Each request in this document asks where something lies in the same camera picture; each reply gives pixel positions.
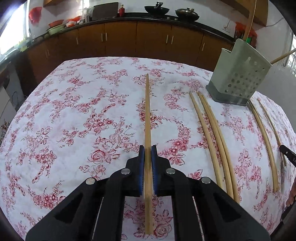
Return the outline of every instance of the gray holder base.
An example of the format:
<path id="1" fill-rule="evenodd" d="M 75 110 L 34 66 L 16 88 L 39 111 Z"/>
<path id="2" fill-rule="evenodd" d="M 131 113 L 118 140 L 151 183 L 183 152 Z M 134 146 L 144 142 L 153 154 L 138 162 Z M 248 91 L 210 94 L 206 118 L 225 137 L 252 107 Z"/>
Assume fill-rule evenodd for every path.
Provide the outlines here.
<path id="1" fill-rule="evenodd" d="M 211 81 L 205 88 L 211 95 L 212 99 L 216 102 L 246 106 L 249 100 L 246 98 L 240 98 L 233 95 L 220 93 Z"/>

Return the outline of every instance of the human hand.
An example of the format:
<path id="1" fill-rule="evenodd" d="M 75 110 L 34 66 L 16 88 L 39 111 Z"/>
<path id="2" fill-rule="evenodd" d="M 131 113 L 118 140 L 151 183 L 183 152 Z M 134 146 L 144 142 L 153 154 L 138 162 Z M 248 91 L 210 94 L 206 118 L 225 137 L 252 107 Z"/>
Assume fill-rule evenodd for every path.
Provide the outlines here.
<path id="1" fill-rule="evenodd" d="M 290 191 L 290 194 L 289 194 L 289 198 L 286 201 L 287 207 L 292 205 L 294 200 L 296 200 L 295 196 L 296 196 L 296 178 L 294 179 L 294 183 L 292 185 L 292 188 L 291 188 L 291 191 Z"/>

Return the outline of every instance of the metal screw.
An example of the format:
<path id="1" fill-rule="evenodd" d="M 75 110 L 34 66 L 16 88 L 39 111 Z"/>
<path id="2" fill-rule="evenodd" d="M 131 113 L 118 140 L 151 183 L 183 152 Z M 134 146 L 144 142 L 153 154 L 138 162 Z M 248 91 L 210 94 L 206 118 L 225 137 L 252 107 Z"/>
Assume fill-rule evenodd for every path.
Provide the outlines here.
<path id="1" fill-rule="evenodd" d="M 175 174 L 175 169 L 173 169 L 173 168 L 168 168 L 167 170 L 166 170 L 166 173 L 167 174 Z"/>
<path id="2" fill-rule="evenodd" d="M 131 170 L 128 169 L 128 168 L 123 168 L 123 169 L 121 170 L 121 174 L 123 174 L 123 175 L 130 174 L 130 172 L 131 172 Z"/>
<path id="3" fill-rule="evenodd" d="M 202 183 L 204 183 L 204 184 L 209 184 L 209 183 L 211 183 L 211 179 L 208 178 L 208 177 L 203 177 L 203 178 L 201 179 L 201 181 L 202 181 Z"/>
<path id="4" fill-rule="evenodd" d="M 90 178 L 88 178 L 85 182 L 86 182 L 87 185 L 92 185 L 92 184 L 95 183 L 95 181 L 96 181 L 96 180 L 95 180 L 94 178 L 90 177 Z"/>

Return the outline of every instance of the floral tablecloth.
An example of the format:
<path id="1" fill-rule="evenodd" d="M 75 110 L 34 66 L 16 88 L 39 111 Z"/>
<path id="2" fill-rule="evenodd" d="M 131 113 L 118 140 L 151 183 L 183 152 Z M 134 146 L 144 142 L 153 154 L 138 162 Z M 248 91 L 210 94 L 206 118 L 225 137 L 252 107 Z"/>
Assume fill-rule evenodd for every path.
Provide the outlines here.
<path id="1" fill-rule="evenodd" d="M 62 63 L 33 91 L 9 126 L 0 147 L 0 207 L 21 237 L 25 239 L 28 230 L 85 179 L 107 178 L 137 156 L 144 144 L 147 73 L 151 138 L 159 155 L 188 177 L 215 180 L 189 97 L 189 91 L 201 91 L 229 148 L 241 206 L 269 233 L 276 228 L 295 168 L 289 161 L 281 166 L 276 138 L 257 98 L 281 142 L 295 150 L 295 133 L 281 107 L 258 92 L 252 97 L 275 156 L 280 190 L 274 193 L 265 143 L 252 113 L 247 107 L 214 102 L 205 89 L 211 72 L 169 61 L 106 57 Z M 195 98 L 204 112 L 196 94 Z M 174 240 L 170 197 L 154 196 L 153 210 L 154 232 L 147 235 L 143 200 L 127 197 L 122 239 Z"/>

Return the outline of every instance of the red bottle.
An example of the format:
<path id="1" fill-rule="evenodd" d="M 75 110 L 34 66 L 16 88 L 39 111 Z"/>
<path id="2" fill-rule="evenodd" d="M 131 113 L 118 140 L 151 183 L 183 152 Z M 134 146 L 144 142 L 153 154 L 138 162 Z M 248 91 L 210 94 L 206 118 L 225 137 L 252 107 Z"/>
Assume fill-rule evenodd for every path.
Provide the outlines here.
<path id="1" fill-rule="evenodd" d="M 120 17 L 123 17 L 125 11 L 126 11 L 126 10 L 124 9 L 123 4 L 122 4 L 122 5 L 121 5 L 121 8 L 119 9 L 119 16 L 120 16 Z"/>

